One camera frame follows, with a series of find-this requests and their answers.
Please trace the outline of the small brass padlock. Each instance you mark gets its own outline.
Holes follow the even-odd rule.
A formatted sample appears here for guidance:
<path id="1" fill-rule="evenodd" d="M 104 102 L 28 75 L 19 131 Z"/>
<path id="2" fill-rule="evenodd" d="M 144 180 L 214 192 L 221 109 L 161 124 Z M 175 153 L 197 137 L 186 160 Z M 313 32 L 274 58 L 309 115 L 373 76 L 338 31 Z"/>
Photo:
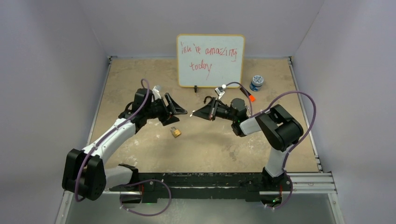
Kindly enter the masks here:
<path id="1" fill-rule="evenodd" d="M 179 129 L 177 129 L 176 127 L 174 127 L 174 126 L 172 126 L 172 127 L 170 128 L 170 132 L 171 132 L 171 134 L 172 134 L 172 136 L 173 136 L 174 138 L 177 138 L 178 136 L 181 135 L 181 131 L 180 131 Z"/>

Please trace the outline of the black padlock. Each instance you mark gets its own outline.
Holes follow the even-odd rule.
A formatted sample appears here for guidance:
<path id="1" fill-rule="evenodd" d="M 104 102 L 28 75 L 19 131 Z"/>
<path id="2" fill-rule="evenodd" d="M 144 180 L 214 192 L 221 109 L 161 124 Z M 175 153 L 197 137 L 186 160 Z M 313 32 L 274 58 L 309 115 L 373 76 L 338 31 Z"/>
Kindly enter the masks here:
<path id="1" fill-rule="evenodd" d="M 206 102 L 207 101 L 211 101 L 213 99 L 213 97 L 212 96 L 206 96 L 205 98 L 204 98 L 204 104 L 206 104 Z"/>

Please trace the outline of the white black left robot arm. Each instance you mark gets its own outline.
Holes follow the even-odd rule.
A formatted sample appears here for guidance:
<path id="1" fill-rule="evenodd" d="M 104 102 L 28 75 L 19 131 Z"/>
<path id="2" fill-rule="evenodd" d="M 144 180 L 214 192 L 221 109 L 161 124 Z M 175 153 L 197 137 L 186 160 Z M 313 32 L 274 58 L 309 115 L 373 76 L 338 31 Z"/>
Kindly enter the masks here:
<path id="1" fill-rule="evenodd" d="M 106 169 L 105 164 L 119 147 L 144 127 L 149 119 L 163 126 L 179 121 L 187 110 L 157 89 L 139 88 L 114 124 L 83 149 L 72 149 L 66 156 L 62 188 L 73 192 L 75 200 L 97 200 L 102 192 L 116 186 L 133 191 L 139 186 L 138 169 L 127 164 Z"/>

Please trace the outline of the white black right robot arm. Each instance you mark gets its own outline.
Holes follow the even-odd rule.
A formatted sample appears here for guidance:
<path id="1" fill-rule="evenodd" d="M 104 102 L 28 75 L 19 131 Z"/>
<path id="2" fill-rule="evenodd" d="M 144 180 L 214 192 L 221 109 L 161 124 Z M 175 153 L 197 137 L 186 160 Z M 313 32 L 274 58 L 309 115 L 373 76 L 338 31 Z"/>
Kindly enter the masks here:
<path id="1" fill-rule="evenodd" d="M 268 162 L 263 168 L 262 183 L 266 189 L 273 190 L 280 185 L 280 176 L 284 175 L 287 150 L 299 142 L 304 130 L 281 105 L 275 105 L 268 112 L 254 117 L 249 117 L 247 112 L 245 101 L 241 98 L 234 98 L 230 105 L 212 98 L 192 115 L 209 121 L 216 118 L 232 121 L 231 128 L 239 137 L 263 133 L 271 149 Z"/>

